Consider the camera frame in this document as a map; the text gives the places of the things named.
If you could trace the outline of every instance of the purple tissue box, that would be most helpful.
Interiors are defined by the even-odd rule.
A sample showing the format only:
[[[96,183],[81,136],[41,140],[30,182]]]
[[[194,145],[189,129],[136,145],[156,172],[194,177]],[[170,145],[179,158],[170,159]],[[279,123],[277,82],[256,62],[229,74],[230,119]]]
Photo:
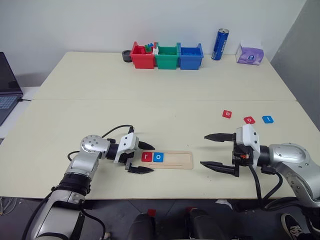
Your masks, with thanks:
[[[235,59],[238,64],[260,65],[263,58],[264,51],[262,50],[262,47],[247,47],[242,43],[235,54]]]

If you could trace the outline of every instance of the laptop keyboard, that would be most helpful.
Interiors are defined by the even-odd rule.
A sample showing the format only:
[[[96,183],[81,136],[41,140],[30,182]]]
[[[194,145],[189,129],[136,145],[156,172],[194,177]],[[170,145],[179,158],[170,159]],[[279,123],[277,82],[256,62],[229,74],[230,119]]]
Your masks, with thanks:
[[[17,96],[0,96],[0,109],[9,109]]]

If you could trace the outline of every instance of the white table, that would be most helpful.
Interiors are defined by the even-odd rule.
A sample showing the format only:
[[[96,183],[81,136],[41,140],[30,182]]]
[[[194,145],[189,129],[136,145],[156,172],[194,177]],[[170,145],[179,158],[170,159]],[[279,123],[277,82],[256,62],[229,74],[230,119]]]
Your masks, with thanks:
[[[68,52],[35,99],[295,101],[264,58],[261,65],[236,63],[234,55],[199,70],[135,69],[120,53]]]
[[[214,172],[200,161],[231,165],[232,143],[204,139],[212,133],[233,133],[252,116],[262,145],[297,143],[320,164],[320,133],[295,101],[192,100],[33,100],[15,128],[0,145],[0,196],[43,198],[62,179],[67,153],[78,150],[83,137],[102,135],[121,124],[132,124],[141,141],[161,151],[191,151],[194,168],[156,169],[138,175],[110,160],[100,160],[88,199],[256,198],[253,177],[241,167],[240,177]],[[232,118],[222,117],[223,110]],[[263,115],[274,123],[265,124]],[[127,129],[110,137],[119,141]],[[278,178],[261,174],[266,194]],[[274,197],[293,196],[289,185]]]
[[[23,92],[23,99],[32,100],[36,92],[39,90],[39,86],[21,87]],[[9,131],[15,126],[17,120],[21,114],[27,109],[30,101],[20,101],[14,107],[9,116],[5,119],[4,123],[0,126],[0,138],[5,138]]]

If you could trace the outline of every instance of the black shoe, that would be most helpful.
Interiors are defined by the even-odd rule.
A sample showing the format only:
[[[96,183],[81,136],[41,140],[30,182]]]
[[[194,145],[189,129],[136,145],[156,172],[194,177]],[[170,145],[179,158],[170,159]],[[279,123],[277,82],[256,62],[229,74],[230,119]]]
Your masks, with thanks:
[[[297,240],[300,234],[304,234],[299,223],[290,214],[282,214],[282,227],[292,240]]]

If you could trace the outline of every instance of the laptop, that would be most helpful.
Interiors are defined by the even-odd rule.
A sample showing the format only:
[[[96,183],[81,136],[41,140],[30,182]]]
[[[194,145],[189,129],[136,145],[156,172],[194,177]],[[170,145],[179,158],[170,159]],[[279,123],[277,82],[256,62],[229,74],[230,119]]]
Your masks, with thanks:
[[[0,52],[0,125],[23,96],[6,56]]]

